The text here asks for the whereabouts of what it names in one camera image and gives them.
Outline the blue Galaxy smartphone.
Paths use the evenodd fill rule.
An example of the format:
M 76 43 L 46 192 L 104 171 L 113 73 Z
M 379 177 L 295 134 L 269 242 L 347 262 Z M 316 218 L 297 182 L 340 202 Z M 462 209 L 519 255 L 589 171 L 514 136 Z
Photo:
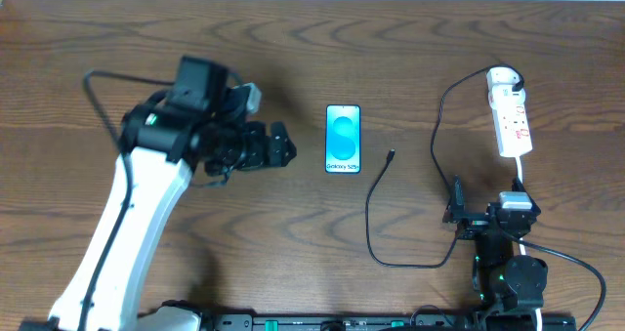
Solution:
M 330 104 L 326 108 L 325 171 L 329 174 L 358 174 L 360 154 L 360 107 Z

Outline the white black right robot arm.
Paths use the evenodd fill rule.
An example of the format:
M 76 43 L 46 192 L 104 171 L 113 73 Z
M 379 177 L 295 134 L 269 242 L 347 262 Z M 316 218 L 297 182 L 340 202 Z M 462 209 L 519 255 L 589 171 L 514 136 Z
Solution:
M 518 179 L 484 211 L 471 212 L 460 178 L 454 178 L 443 220 L 457 226 L 457 239 L 475 243 L 473 283 L 481 299 L 481 305 L 467 317 L 468 326 L 478 330 L 537 328 L 535 311 L 544 305 L 548 267 L 541 259 L 517 254 L 514 244 L 530 232 L 540 214 Z

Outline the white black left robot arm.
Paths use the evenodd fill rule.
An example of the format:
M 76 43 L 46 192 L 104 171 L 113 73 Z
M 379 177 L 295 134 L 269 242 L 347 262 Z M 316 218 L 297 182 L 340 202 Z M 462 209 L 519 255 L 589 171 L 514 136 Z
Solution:
M 119 155 L 112 188 L 86 254 L 44 321 L 22 330 L 205 330 L 211 318 L 185 301 L 141 316 L 146 276 L 166 223 L 199 164 L 210 187 L 234 171 L 285 167 L 297 150 L 281 122 L 248 120 L 262 93 L 217 62 L 184 56 L 174 81 L 136 105 L 116 129 L 99 103 L 88 72 L 84 92 Z

